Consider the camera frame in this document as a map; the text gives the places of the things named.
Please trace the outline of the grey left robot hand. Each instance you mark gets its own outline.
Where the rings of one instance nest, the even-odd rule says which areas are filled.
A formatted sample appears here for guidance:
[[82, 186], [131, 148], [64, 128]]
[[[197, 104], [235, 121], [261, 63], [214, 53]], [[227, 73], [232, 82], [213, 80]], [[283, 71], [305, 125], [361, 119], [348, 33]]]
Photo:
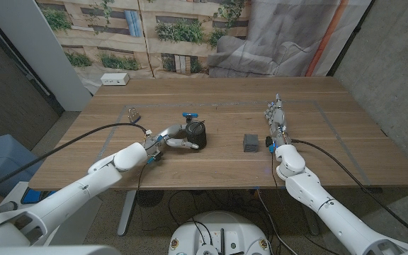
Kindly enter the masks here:
[[186, 133], [185, 128], [185, 124], [172, 125], [156, 135], [151, 130], [147, 130], [143, 142], [143, 147], [147, 155], [150, 157], [158, 155], [162, 151], [164, 145], [170, 147], [199, 149], [200, 146], [198, 144], [179, 137], [179, 135], [184, 135]]

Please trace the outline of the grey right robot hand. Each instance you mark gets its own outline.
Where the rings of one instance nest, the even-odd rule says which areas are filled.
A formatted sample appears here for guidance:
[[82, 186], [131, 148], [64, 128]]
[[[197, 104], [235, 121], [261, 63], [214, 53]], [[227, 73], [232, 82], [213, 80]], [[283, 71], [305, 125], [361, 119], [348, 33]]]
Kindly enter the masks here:
[[291, 138], [287, 133], [287, 121], [285, 119], [285, 111], [283, 110], [283, 101], [279, 94], [276, 94], [276, 99], [268, 104], [268, 108], [264, 112], [267, 119], [270, 135], [266, 137], [267, 147], [279, 147], [291, 143]]

